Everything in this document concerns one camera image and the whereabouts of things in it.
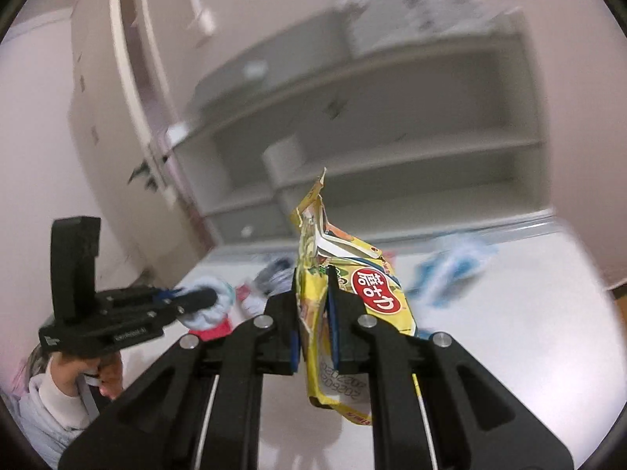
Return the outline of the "person's left hand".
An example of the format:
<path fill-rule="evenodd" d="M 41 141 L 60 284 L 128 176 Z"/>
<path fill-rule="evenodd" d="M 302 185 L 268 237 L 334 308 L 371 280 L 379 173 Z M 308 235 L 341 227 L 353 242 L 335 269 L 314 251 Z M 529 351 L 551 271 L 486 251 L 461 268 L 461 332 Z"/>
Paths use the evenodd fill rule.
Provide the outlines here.
<path fill-rule="evenodd" d="M 119 352 L 87 360 L 54 352 L 50 361 L 50 374 L 58 390 L 68 397 L 79 395 L 78 380 L 81 374 L 94 374 L 97 377 L 99 392 L 103 397 L 115 400 L 123 392 L 123 364 Z"/>

